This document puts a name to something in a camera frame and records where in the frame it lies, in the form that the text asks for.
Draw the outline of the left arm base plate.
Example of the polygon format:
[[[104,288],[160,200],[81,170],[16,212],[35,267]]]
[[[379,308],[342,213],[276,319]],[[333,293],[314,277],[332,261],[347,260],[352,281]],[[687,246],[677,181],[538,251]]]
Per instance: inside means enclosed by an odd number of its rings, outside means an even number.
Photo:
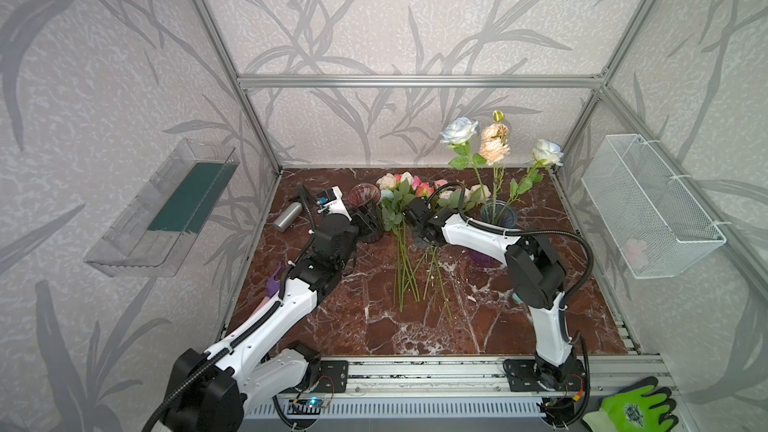
[[[309,366],[302,381],[284,390],[284,393],[321,393],[335,394],[346,391],[349,378],[349,365],[346,360],[321,360]]]

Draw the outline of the pale blue rose stem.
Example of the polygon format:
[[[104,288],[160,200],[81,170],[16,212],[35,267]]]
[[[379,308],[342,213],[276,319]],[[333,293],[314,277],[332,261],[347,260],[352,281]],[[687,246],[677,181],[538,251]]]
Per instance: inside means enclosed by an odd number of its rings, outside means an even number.
[[[459,117],[451,122],[440,132],[440,143],[454,153],[449,161],[451,168],[465,170],[471,168],[477,179],[477,185],[467,193],[469,201],[475,204],[484,204],[490,198],[491,193],[482,181],[480,168],[487,164],[487,160],[472,149],[472,140],[477,135],[479,123],[476,120]]]

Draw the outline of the purple blue glass vase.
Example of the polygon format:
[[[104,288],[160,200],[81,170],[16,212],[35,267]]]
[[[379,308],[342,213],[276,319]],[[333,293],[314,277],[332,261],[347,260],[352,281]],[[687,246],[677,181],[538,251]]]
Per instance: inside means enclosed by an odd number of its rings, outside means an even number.
[[[514,229],[518,221],[517,211],[500,201],[486,202],[480,210],[480,217],[483,222],[508,229]],[[498,266],[498,261],[493,257],[475,250],[469,250],[468,256],[479,267],[496,268]]]

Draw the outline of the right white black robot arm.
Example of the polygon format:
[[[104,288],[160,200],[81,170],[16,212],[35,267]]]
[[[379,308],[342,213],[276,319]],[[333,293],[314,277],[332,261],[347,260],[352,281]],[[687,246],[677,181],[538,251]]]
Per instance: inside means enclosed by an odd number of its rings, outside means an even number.
[[[555,390],[576,373],[575,340],[568,333],[565,313],[570,298],[591,277],[594,254],[579,235],[563,230],[515,230],[487,224],[455,209],[435,212],[429,201],[417,198],[405,208],[413,231],[434,246],[461,246],[486,255],[507,267],[517,297],[533,322],[536,350],[533,379],[546,390]],[[565,287],[567,271],[549,237],[560,235],[578,241],[587,265],[578,281]]]

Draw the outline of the white rose stem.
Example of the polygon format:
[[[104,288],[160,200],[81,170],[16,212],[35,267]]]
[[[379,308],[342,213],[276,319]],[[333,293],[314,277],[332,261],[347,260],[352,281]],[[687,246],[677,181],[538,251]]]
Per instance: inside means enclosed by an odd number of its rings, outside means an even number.
[[[543,180],[543,171],[562,165],[563,152],[561,147],[545,139],[539,139],[536,142],[531,155],[533,162],[526,168],[524,176],[520,180],[510,180],[509,197],[499,215],[504,215],[514,202],[531,191],[537,183],[541,182]]]

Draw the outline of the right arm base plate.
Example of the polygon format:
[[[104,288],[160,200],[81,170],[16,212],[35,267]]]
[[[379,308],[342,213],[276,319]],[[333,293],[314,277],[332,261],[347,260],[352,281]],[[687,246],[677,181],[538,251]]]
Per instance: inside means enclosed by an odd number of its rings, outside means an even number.
[[[505,359],[502,370],[511,392],[568,394],[581,391],[586,371],[581,360],[560,367],[538,359]]]

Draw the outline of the peach rose stem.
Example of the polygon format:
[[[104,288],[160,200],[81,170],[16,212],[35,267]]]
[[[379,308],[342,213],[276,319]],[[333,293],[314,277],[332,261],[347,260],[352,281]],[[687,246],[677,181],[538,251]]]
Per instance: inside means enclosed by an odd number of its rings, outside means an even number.
[[[479,154],[485,159],[485,164],[493,170],[493,186],[491,203],[499,198],[505,173],[504,160],[510,153],[509,129],[504,124],[505,115],[497,109],[492,114],[493,123],[481,133]]]

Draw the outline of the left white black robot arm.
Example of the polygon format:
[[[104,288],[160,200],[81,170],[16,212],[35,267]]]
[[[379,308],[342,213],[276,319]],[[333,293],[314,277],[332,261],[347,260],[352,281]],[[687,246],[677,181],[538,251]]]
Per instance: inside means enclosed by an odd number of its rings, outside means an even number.
[[[314,383],[320,355],[296,344],[268,352],[341,282],[355,253],[359,229],[341,198],[327,200],[323,216],[279,288],[234,332],[203,352],[185,351],[174,363],[165,398],[144,430],[236,431],[256,406],[280,392]]]

